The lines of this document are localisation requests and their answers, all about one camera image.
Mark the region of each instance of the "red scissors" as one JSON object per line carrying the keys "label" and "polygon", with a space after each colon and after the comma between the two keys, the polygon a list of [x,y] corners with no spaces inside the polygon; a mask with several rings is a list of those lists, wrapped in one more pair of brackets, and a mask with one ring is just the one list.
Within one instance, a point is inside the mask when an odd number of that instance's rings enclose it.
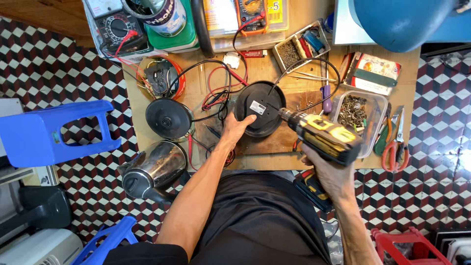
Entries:
{"label": "red scissors", "polygon": [[[403,171],[406,168],[407,163],[409,162],[409,149],[404,144],[404,139],[402,138],[402,132],[404,129],[404,106],[399,106],[398,110],[400,112],[401,120],[399,121],[398,135],[391,141],[386,148],[384,149],[381,165],[384,170],[387,172],[399,172]],[[386,157],[389,153],[389,168],[386,167]]]}

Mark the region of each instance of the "cordless drill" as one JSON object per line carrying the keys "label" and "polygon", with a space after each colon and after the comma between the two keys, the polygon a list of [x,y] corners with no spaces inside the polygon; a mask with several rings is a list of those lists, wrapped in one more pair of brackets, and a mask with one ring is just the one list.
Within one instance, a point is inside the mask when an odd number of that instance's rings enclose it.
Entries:
{"label": "cordless drill", "polygon": [[[319,115],[293,112],[287,108],[279,109],[278,114],[297,133],[299,139],[324,160],[348,166],[357,159],[361,138],[344,126]],[[314,169],[312,172],[301,174],[293,183],[316,207],[328,213],[332,210],[332,201],[318,182],[315,172]]]}

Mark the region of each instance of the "green container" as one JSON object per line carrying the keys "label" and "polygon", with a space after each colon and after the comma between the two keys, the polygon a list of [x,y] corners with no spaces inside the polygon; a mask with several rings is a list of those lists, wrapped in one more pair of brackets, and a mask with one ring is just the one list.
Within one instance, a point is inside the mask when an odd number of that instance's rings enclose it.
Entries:
{"label": "green container", "polygon": [[186,49],[197,48],[198,38],[195,32],[195,24],[193,22],[193,14],[191,13],[190,0],[180,0],[187,12],[187,24],[180,34],[174,37],[163,37],[159,33],[152,30],[151,27],[144,24],[149,42],[156,49],[168,52],[181,51]]}

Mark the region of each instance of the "wooden workbench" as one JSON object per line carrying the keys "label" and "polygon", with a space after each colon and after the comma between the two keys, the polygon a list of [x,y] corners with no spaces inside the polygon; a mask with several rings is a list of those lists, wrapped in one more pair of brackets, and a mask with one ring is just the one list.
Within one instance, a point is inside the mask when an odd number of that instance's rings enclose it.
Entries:
{"label": "wooden workbench", "polygon": [[[314,22],[319,17],[326,17],[332,10],[333,6],[324,0],[316,1],[290,1],[290,28],[286,32],[286,36],[293,34],[306,25]],[[417,79],[417,70],[419,64],[420,49],[413,50],[407,53],[393,53],[383,49],[378,45],[364,45],[364,46],[332,46],[329,53],[329,60],[336,68],[340,68],[343,56],[347,53],[354,51],[361,51],[370,55],[378,56],[383,59],[398,62],[402,65],[402,70],[398,79],[398,85],[393,90],[388,100],[392,105],[394,111],[397,106],[405,105],[405,123],[404,123],[404,140],[407,143],[409,140],[409,130],[411,124],[411,116],[414,103],[415,82]],[[222,60],[223,53],[217,54],[214,59]],[[200,51],[183,53],[183,54],[169,54],[169,58],[177,62],[183,69],[205,60]],[[281,74],[280,68],[275,61],[271,51],[265,58],[252,58],[248,59],[248,75],[249,83],[258,80],[269,80],[274,82]],[[213,108],[210,112],[201,112],[201,103],[204,97],[209,92],[207,85],[208,74],[216,67],[220,66],[216,63],[206,63],[195,67],[188,71],[185,76],[187,79],[186,89],[182,97],[178,99],[179,102],[188,106],[195,114],[196,118],[204,117],[208,114],[214,113],[217,108]],[[318,62],[311,62],[301,67],[299,71],[310,72],[315,75],[320,75],[320,66]],[[244,75],[243,65],[239,66],[236,72]],[[329,76],[334,78],[336,75],[334,71],[329,71]],[[144,150],[150,144],[162,140],[160,136],[155,134],[147,125],[145,118],[145,111],[147,105],[150,103],[136,87],[134,79],[125,74],[124,76],[127,85],[128,97],[132,110],[132,121],[134,130],[138,141],[139,150]],[[211,78],[211,87],[216,88],[227,84],[227,74],[223,69],[217,70]],[[292,77],[284,77],[279,86],[285,94],[306,92],[318,90],[322,84],[318,81],[296,79]],[[343,93],[344,88],[339,88],[338,94]],[[236,99],[237,95],[232,96],[231,99]],[[218,127],[217,118],[205,121],[206,124]],[[202,123],[196,123],[195,136],[198,140],[206,144],[212,144],[217,139],[204,127]],[[184,149],[187,149],[187,143],[182,143]],[[193,165],[198,168],[204,162],[204,152],[200,150],[199,153],[193,154]],[[253,168],[257,170],[292,170],[292,169],[307,169],[301,161],[299,152],[286,152],[276,153],[269,155],[242,155],[237,156],[229,168],[243,169]],[[357,160],[355,168],[381,168],[381,160],[379,157],[372,153],[369,157],[365,158],[363,162]]]}

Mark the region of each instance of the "hand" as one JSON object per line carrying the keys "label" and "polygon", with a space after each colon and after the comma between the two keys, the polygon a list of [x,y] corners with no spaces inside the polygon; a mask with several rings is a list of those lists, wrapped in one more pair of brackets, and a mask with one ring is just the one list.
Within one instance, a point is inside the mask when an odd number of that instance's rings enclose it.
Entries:
{"label": "hand", "polygon": [[301,161],[307,166],[314,166],[317,177],[324,190],[334,204],[355,202],[354,167],[341,166],[335,162],[327,162],[305,144],[301,148],[306,154]]}
{"label": "hand", "polygon": [[229,113],[224,121],[224,130],[222,132],[221,141],[227,143],[231,147],[231,150],[234,149],[234,147],[236,147],[236,143],[244,134],[245,128],[252,124],[256,118],[256,115],[250,115],[243,121],[238,122],[234,113]]}

